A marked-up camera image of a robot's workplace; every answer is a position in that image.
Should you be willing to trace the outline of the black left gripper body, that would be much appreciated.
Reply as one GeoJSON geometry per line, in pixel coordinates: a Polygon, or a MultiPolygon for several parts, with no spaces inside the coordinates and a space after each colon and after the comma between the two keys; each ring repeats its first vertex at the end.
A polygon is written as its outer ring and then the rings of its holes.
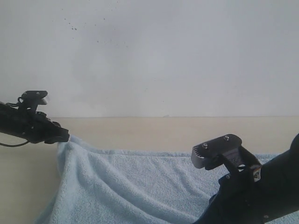
{"type": "Polygon", "coordinates": [[[47,118],[43,112],[37,112],[31,121],[32,124],[23,132],[24,139],[30,143],[54,144],[67,142],[70,138],[68,129],[47,118]]]}

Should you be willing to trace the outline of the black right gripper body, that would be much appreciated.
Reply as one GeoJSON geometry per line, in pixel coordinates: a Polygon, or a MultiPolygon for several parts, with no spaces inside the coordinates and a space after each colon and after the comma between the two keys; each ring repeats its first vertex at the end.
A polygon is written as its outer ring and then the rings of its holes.
{"type": "Polygon", "coordinates": [[[262,176],[274,159],[261,164],[243,147],[210,154],[206,147],[194,147],[191,160],[198,168],[212,170],[224,165],[228,174],[219,179],[219,190],[196,221],[198,224],[265,224],[276,218],[274,196],[262,187],[262,176]]]}

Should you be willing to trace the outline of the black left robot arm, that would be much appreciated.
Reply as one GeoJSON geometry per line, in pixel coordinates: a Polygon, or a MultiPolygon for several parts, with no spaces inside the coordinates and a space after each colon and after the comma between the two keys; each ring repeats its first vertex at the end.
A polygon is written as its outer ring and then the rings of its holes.
{"type": "Polygon", "coordinates": [[[0,104],[0,132],[25,139],[28,143],[67,142],[69,130],[51,121],[43,112],[21,110],[0,104]]]}

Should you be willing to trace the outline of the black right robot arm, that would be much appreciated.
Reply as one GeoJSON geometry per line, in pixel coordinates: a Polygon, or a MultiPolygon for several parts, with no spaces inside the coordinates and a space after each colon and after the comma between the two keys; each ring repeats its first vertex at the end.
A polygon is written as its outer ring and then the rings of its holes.
{"type": "Polygon", "coordinates": [[[299,209],[299,139],[265,164],[227,134],[192,149],[194,167],[212,170],[224,165],[228,173],[198,219],[199,224],[264,224],[299,209]]]}

